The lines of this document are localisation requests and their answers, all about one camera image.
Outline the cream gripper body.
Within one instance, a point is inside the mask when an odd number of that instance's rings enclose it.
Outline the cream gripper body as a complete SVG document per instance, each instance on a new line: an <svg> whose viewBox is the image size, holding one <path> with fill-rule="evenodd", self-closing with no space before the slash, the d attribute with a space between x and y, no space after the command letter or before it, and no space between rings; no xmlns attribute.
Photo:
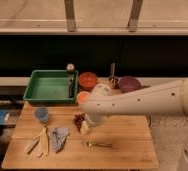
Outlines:
<svg viewBox="0 0 188 171"><path fill-rule="evenodd" d="M100 115L84 115L84 120L80 128L81 134L88 134L93 127L100 126L104 122L104 117Z"/></svg>

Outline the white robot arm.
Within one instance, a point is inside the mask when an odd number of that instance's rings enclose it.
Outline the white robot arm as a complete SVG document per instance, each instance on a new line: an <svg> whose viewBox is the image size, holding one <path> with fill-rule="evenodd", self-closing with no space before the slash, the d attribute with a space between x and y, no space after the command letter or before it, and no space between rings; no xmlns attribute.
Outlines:
<svg viewBox="0 0 188 171"><path fill-rule="evenodd" d="M188 78L117 95L107 85L97 84L81 108L89 127L112 115L188 116ZM188 135L177 171L188 171Z"/></svg>

